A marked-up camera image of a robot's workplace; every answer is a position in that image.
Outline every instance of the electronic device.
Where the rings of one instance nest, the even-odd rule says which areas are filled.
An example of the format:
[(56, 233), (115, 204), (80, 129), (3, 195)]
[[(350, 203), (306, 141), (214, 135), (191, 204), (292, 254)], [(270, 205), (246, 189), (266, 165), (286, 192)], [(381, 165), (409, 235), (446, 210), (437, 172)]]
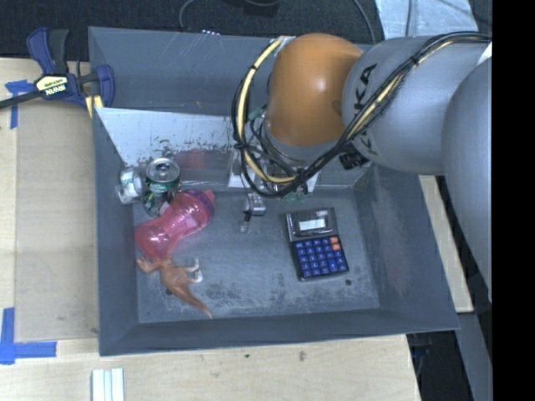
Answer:
[(334, 208), (288, 213), (286, 222), (293, 264), (300, 281), (323, 279), (349, 271)]

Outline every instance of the soda can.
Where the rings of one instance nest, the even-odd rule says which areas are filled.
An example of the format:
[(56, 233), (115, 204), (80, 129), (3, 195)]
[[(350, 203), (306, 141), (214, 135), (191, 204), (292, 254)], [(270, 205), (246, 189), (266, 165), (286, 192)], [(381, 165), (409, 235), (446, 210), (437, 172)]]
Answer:
[(120, 185), (115, 187), (115, 192), (123, 204), (137, 201), (143, 193), (143, 181), (140, 174), (134, 168), (122, 170)]
[(181, 169), (166, 157), (153, 160), (147, 167), (143, 205), (149, 215), (159, 216), (175, 197), (180, 185)]

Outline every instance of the can lid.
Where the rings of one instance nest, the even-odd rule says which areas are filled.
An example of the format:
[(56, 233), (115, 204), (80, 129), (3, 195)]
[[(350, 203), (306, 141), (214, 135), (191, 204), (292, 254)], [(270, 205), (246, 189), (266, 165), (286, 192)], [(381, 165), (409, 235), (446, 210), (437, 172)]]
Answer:
[(147, 169), (147, 176), (151, 180), (164, 183), (177, 180), (180, 173), (180, 167), (173, 160), (165, 157), (153, 160)]

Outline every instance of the brown toy dinosaur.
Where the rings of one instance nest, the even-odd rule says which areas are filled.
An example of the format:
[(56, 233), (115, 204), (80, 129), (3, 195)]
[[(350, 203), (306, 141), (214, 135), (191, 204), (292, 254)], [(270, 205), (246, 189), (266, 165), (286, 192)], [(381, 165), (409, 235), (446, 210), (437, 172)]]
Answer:
[[(164, 284), (172, 294), (182, 299), (184, 302), (198, 307), (206, 315), (211, 318), (211, 313), (208, 308), (197, 300), (190, 293), (187, 288), (187, 284), (198, 283), (202, 281), (202, 273), (199, 269), (199, 260), (195, 259), (195, 264), (192, 267), (176, 266), (173, 263), (171, 256), (168, 256), (160, 261), (147, 261), (144, 257), (140, 257), (136, 260), (140, 269), (145, 273), (151, 273), (155, 270), (160, 270), (161, 283)], [(195, 272), (195, 276), (190, 278), (188, 273)]]

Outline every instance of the calculator button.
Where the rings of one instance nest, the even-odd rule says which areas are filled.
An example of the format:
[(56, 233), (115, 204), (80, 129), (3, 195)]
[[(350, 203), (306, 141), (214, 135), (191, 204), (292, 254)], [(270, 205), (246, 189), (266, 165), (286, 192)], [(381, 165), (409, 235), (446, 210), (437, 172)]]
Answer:
[(336, 265), (336, 260), (329, 260), (329, 270), (332, 272), (338, 271), (338, 266)]

